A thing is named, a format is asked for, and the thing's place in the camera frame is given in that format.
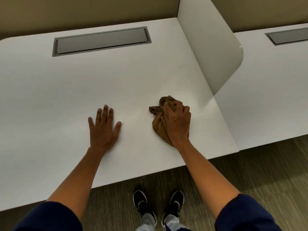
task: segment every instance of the white sole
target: white sole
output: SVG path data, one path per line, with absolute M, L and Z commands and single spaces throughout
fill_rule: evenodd
M 172 195 L 172 197 L 171 197 L 171 199 L 170 199 L 169 204 L 171 204 L 171 201 L 172 201 L 172 199 L 173 199 L 173 196 L 174 196 L 175 193 L 178 192 L 178 191 L 180 191 L 180 190 L 177 190 L 177 191 L 175 191 L 175 192 L 173 193 L 173 195 Z M 183 194 L 183 196 L 184 196 L 184 198 L 183 198 L 183 205 L 182 205 L 182 207 L 183 207 L 183 206 L 184 206 L 184 201 L 185 201 L 185 195 L 184 195 L 184 193 L 183 193 L 182 191 L 180 191 L 180 192 L 181 192 L 181 193 Z M 164 229 L 166 229 L 165 226 L 164 226 L 164 216 L 165 216 L 165 214 L 166 214 L 166 213 L 164 213 L 163 216 L 161 217 L 161 226 L 163 226 Z
M 140 191 L 140 192 L 143 194 L 143 196 L 145 197 L 145 200 L 146 200 L 147 203 L 148 203 L 147 197 L 145 196 L 145 194 L 144 194 L 141 190 L 136 190 L 136 191 L 134 192 L 134 194 L 135 194 L 137 191 Z M 157 217 L 156 217 L 156 214 L 155 214 L 154 212 L 152 212 L 152 213 L 153 213 L 153 215 L 154 215 L 155 226 L 156 226 L 156 225 L 157 225 Z

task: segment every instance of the black sneaker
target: black sneaker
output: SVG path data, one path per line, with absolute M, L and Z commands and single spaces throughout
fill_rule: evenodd
M 163 217 L 161 218 L 161 225 L 165 228 L 164 220 L 165 218 L 171 214 L 176 217 L 179 217 L 179 213 L 183 207 L 184 204 L 184 194 L 182 191 L 175 191 L 175 193 L 172 195 L 170 204 L 168 205 L 166 212 L 163 214 Z
M 140 213 L 141 217 L 143 217 L 143 215 L 145 213 L 150 213 L 154 217 L 155 226 L 156 226 L 156 224 L 157 224 L 156 215 L 155 215 L 154 212 L 152 212 L 149 209 L 148 200 L 147 200 L 145 194 L 141 190 L 135 191 L 135 193 L 133 194 L 133 202 L 134 202 L 134 205 L 135 205 L 137 211 Z

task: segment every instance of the pant leg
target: pant leg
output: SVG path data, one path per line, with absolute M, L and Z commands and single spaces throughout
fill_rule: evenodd
M 145 213 L 141 218 L 140 226 L 136 231 L 154 231 L 155 219 L 150 213 Z
M 166 230 L 169 228 L 171 231 L 176 231 L 180 228 L 188 229 L 185 225 L 180 224 L 179 218 L 177 218 L 174 215 L 167 215 L 167 217 L 164 219 L 164 224 L 167 226 L 165 227 Z

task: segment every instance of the forearm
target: forearm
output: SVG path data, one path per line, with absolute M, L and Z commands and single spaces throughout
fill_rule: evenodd
M 60 202 L 81 220 L 92 183 L 105 151 L 89 148 L 86 155 L 47 201 Z
M 200 153 L 189 140 L 177 147 L 203 201 L 216 219 L 220 211 L 240 192 Z

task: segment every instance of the blue sleeve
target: blue sleeve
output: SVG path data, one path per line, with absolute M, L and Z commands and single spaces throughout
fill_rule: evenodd
M 82 231 L 82 225 L 68 207 L 44 202 L 33 208 L 13 231 Z
M 239 194 L 220 212 L 215 222 L 217 231 L 280 231 L 274 218 L 255 199 Z

